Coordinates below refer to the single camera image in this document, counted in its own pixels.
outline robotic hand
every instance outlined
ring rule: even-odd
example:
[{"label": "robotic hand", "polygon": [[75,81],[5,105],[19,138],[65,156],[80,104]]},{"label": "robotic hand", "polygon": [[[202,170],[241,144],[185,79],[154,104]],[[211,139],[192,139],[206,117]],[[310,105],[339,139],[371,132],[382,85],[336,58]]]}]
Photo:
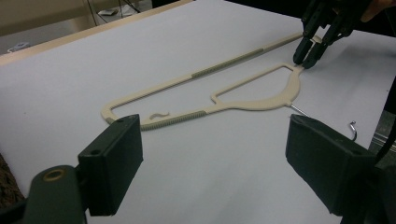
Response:
[{"label": "robotic hand", "polygon": [[[311,0],[302,17],[304,37],[294,53],[294,62],[301,64],[305,69],[314,66],[327,47],[342,37],[349,36],[361,19],[367,21],[370,17],[374,16],[367,14],[367,8],[372,1],[373,0]],[[394,13],[388,12],[387,15],[392,29],[395,31],[396,16]],[[325,36],[323,36],[322,42],[316,43],[314,47],[311,48],[314,44],[311,38],[317,32],[319,26],[325,28],[327,24],[330,24],[330,27]]]}]

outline wooden edge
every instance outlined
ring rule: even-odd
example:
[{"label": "wooden edge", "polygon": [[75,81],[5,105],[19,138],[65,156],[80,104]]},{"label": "wooden edge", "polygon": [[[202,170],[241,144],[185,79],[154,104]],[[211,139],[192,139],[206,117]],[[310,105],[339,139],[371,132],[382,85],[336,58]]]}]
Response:
[{"label": "wooden edge", "polygon": [[91,29],[72,34],[72,35],[67,35],[67,36],[64,36],[64,37],[61,37],[58,39],[54,39],[54,40],[51,40],[51,41],[43,43],[43,44],[32,46],[29,49],[22,49],[22,50],[19,50],[16,52],[2,55],[2,56],[0,56],[0,66],[8,64],[8,63],[16,62],[18,60],[27,58],[27,57],[35,55],[37,53],[46,51],[48,49],[54,49],[54,48],[60,47],[61,45],[71,43],[73,41],[79,40],[81,38],[84,38],[84,37],[87,37],[90,35],[95,35],[100,32],[103,32],[103,31],[106,31],[106,30],[109,30],[109,29],[112,29],[115,27],[122,26],[128,22],[142,20],[146,17],[159,14],[159,13],[169,10],[171,8],[179,7],[179,6],[188,4],[190,2],[192,2],[192,0],[180,0],[175,3],[165,5],[163,7],[156,7],[154,9],[144,11],[142,13],[135,14],[133,16],[130,16],[130,17],[127,17],[127,18],[124,18],[121,20],[113,21],[113,22],[110,22],[110,23],[107,23],[104,25],[96,26]]}]

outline metal hook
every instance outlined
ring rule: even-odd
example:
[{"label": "metal hook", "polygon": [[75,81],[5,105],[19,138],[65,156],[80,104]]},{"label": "metal hook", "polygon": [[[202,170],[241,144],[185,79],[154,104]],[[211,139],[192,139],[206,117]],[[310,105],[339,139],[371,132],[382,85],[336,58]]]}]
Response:
[{"label": "metal hook", "polygon": [[308,118],[311,118],[311,117],[309,117],[303,110],[297,108],[297,106],[291,104],[290,107],[293,108],[294,110],[296,110],[297,112],[299,112],[300,114],[302,114],[302,115],[304,115],[304,116],[306,116],[306,117],[308,117]]},{"label": "metal hook", "polygon": [[352,122],[349,123],[349,127],[353,132],[352,141],[354,141],[354,142],[355,142],[356,138],[358,137],[358,131],[356,131],[355,124],[356,124],[355,120],[352,120]]},{"label": "metal hook", "polygon": [[152,115],[149,117],[149,119],[165,118],[165,117],[168,117],[169,115],[170,115],[169,112],[168,112],[167,114],[155,113],[155,114],[152,114]]},{"label": "metal hook", "polygon": [[[304,115],[306,117],[309,117],[303,110],[301,110],[297,106],[291,104],[290,107],[293,108],[294,110],[296,110],[297,112],[299,112],[300,114],[302,114],[302,115]],[[355,120],[353,120],[352,122],[349,123],[349,127],[352,130],[352,132],[353,132],[352,141],[354,141],[354,142],[356,141],[356,138],[358,138],[358,131],[356,131],[355,124],[356,124]]]}]

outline white surface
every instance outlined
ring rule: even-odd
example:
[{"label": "white surface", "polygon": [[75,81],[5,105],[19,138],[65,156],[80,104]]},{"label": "white surface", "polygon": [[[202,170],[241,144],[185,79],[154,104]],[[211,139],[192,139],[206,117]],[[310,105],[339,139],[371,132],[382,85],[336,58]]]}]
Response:
[{"label": "white surface", "polygon": [[[77,154],[107,127],[99,113],[105,103],[301,30],[297,19],[200,0],[2,66],[0,152],[26,194],[40,171],[77,165]],[[211,92],[291,63],[297,44],[116,113],[143,119],[210,105]],[[368,147],[394,77],[395,46],[360,32],[336,42],[301,74],[295,105],[345,135],[356,120],[357,141]],[[286,80],[279,73],[238,96],[276,94]],[[286,162],[291,113],[229,110],[143,133],[145,161],[119,212],[89,222],[339,223]]]}]

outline beige hanger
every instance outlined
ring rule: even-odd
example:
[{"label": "beige hanger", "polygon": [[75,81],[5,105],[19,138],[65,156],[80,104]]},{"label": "beige hanger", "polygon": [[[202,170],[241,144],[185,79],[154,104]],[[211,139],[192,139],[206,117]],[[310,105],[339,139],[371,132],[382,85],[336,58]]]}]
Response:
[{"label": "beige hanger", "polygon": [[[302,36],[301,33],[287,36],[285,38],[282,38],[280,40],[273,42],[272,44],[266,45],[261,49],[253,50],[251,52],[242,54],[238,57],[235,57],[235,58],[225,61],[223,63],[219,63],[216,65],[210,66],[210,67],[203,69],[201,71],[198,71],[198,72],[195,72],[192,74],[188,74],[183,77],[178,77],[178,78],[172,79],[170,81],[167,81],[160,85],[157,85],[153,88],[149,88],[149,89],[122,97],[115,101],[112,101],[112,102],[108,103],[107,105],[105,105],[104,108],[102,109],[102,111],[101,111],[102,117],[108,123],[111,124],[116,119],[118,119],[117,116],[112,112],[112,109],[114,109],[117,106],[128,104],[130,102],[139,100],[141,98],[144,98],[151,94],[157,93],[159,91],[163,91],[163,90],[172,88],[176,85],[185,83],[189,80],[193,80],[198,77],[203,77],[208,74],[213,74],[214,72],[217,72],[220,69],[223,69],[225,67],[229,67],[229,66],[235,65],[237,63],[241,63],[245,60],[251,59],[253,57],[257,57],[257,56],[262,55],[268,51],[279,48],[285,44],[288,44],[289,42],[291,42],[293,40],[300,38],[301,36]],[[320,41],[320,39],[318,37],[315,37],[314,41],[318,42],[318,41]],[[233,90],[235,88],[238,88],[242,85],[245,85],[259,77],[262,77],[269,73],[272,73],[281,67],[288,68],[289,70],[292,71],[292,73],[290,75],[287,87],[279,95],[274,96],[269,99],[266,99],[266,100],[261,100],[261,101],[244,101],[244,102],[223,103],[222,101],[219,100],[218,96],[224,94],[225,92]],[[142,121],[141,129],[142,129],[142,131],[152,130],[152,129],[160,128],[160,127],[170,125],[173,123],[177,123],[177,122],[181,122],[181,121],[189,120],[189,119],[200,118],[200,117],[205,116],[210,113],[218,112],[218,111],[225,110],[225,109],[232,109],[232,108],[233,109],[244,109],[244,110],[268,110],[268,109],[275,109],[275,108],[281,107],[283,105],[286,105],[286,106],[291,106],[291,107],[297,109],[295,106],[292,105],[291,102],[298,95],[298,92],[300,89],[299,75],[301,74],[302,71],[303,71],[303,68],[301,66],[292,66],[292,65],[289,65],[286,63],[282,63],[280,65],[277,65],[269,70],[266,70],[256,76],[254,76],[254,77],[246,78],[238,83],[233,84],[230,87],[227,87],[221,91],[213,93],[211,97],[212,97],[212,101],[215,103],[215,105],[212,105],[212,106],[204,108],[204,109],[199,109],[199,110],[191,111],[191,112],[184,113],[181,115],[177,115],[177,116],[154,114],[149,119],[145,119]]]},{"label": "beige hanger", "polygon": [[[259,101],[236,101],[236,102],[222,102],[218,97],[222,94],[237,89],[251,81],[256,80],[259,77],[263,77],[274,72],[280,68],[288,68],[291,71],[288,84],[286,88],[278,95]],[[262,73],[259,73],[253,77],[243,79],[233,85],[226,87],[220,91],[214,92],[211,95],[212,101],[215,103],[212,106],[193,110],[187,113],[171,116],[169,114],[161,115],[154,114],[150,118],[145,119],[141,122],[140,128],[142,131],[148,131],[158,129],[171,124],[179,123],[182,121],[197,119],[208,114],[220,112],[227,109],[241,109],[241,110],[270,110],[276,109],[281,106],[292,106],[292,101],[297,97],[300,91],[300,80],[299,75],[304,70],[302,66],[291,66],[286,63],[279,64],[273,68],[270,68]]]}]

